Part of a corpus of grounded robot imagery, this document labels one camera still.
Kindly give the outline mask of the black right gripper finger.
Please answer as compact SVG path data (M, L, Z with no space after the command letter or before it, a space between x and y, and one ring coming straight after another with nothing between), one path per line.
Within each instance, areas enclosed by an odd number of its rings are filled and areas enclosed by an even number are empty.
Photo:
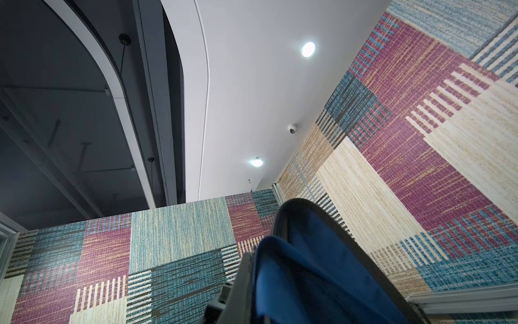
M256 323L256 253L243 254L236 276L206 305L200 323Z

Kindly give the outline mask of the blue zip jacket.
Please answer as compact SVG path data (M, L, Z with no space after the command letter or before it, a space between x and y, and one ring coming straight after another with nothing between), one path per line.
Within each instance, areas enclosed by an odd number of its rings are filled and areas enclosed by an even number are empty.
M376 263L317 204L283 203L255 252L252 323L423 323Z

